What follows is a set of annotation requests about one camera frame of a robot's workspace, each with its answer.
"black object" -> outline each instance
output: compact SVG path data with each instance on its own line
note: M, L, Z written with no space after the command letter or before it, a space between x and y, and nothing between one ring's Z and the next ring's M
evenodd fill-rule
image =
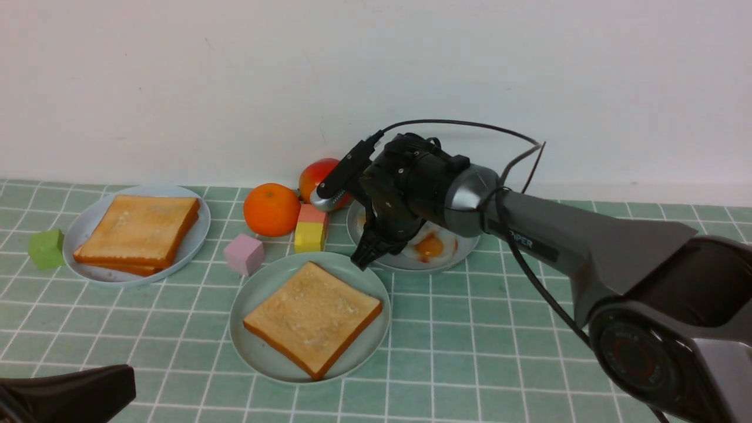
M135 398L134 371L126 364L60 376L0 379L0 421L106 423Z
M414 133L397 135L371 162L363 145L414 123L479 126L532 147L501 176ZM752 421L752 248L699 236L678 222L611 218L506 187L511 167L535 151L540 158L542 148L481 123L396 123L360 142L342 165L347 171L335 168L311 202L329 211L347 191L365 206L363 236L351 257L361 269L401 251L426 221L465 237L497 236L609 377L661 422L668 420L659 410L698 423ZM523 252L569 277L574 316L543 287Z

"stacked toast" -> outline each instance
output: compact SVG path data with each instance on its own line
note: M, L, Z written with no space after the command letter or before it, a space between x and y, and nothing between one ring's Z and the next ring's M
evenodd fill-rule
M172 266L183 238L199 219L199 207L194 197L117 195L73 258L90 266L154 275Z

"red apple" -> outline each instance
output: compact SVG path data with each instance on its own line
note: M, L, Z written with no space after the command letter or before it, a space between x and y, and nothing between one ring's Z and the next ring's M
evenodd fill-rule
M311 204L311 193L314 192L316 187L326 178L326 176L334 169L339 160L327 158L321 159L308 165L303 173L300 174L299 190L300 196L303 198L303 202ZM337 204L335 210L343 208L345 204L350 200L350 196L346 195Z

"pink cube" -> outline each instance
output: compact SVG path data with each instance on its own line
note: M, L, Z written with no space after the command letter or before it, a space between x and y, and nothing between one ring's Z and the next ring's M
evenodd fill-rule
M225 260L230 269L242 275L251 275L264 263L264 245L244 233L225 247Z
M329 223L329 214L320 211L312 204L303 204L300 206L298 222L307 222L309 224L323 224L326 227Z

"bread slice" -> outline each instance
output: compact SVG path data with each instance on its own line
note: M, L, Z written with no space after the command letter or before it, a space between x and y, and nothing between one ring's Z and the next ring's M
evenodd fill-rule
M199 206L195 197L115 196L73 258L91 265L170 267L199 218Z
M119 264L119 263L106 263L106 264L91 264L90 266L101 267L102 269L117 270L119 272L131 273L138 276L152 276L164 270L162 267L155 266L139 266L133 264Z
M321 380L383 304L312 262L243 320L251 333Z

